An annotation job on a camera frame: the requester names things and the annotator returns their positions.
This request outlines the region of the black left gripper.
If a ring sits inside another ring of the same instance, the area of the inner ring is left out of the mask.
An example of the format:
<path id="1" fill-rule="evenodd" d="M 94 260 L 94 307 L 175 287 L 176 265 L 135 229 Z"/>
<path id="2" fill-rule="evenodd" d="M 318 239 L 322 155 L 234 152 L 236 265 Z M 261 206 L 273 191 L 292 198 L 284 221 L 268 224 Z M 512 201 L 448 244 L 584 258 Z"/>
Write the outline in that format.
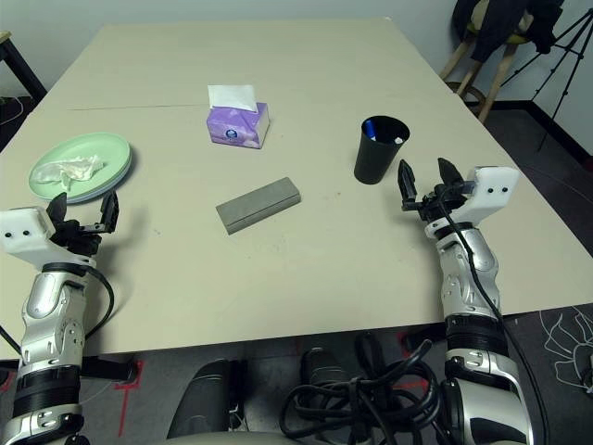
<path id="1" fill-rule="evenodd" d="M 67 251 L 78 255 L 95 255 L 99 249 L 102 238 L 100 231 L 93 225 L 81 226 L 77 221 L 66 221 L 67 193 L 62 192 L 55 196 L 46 208 L 47 215 L 56 227 L 50 240 L 65 248 Z M 102 232 L 114 232 L 119 218 L 120 206 L 115 189 L 110 190 L 103 197 L 101 204 Z"/>

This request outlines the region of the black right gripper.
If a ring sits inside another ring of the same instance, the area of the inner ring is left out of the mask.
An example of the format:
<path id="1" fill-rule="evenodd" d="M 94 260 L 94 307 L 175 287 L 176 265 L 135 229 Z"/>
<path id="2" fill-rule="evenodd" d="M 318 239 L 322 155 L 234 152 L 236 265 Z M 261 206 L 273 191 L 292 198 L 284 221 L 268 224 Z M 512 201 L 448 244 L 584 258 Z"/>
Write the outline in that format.
<path id="1" fill-rule="evenodd" d="M 464 187 L 465 181 L 458 169 L 444 158 L 438 158 L 437 163 L 442 184 L 436 185 L 434 191 L 425 195 L 419 202 L 416 201 L 417 191 L 411 166 L 402 159 L 397 168 L 402 210 L 417 211 L 421 220 L 427 223 L 444 218 L 466 202 L 466 197 L 460 189 Z"/>

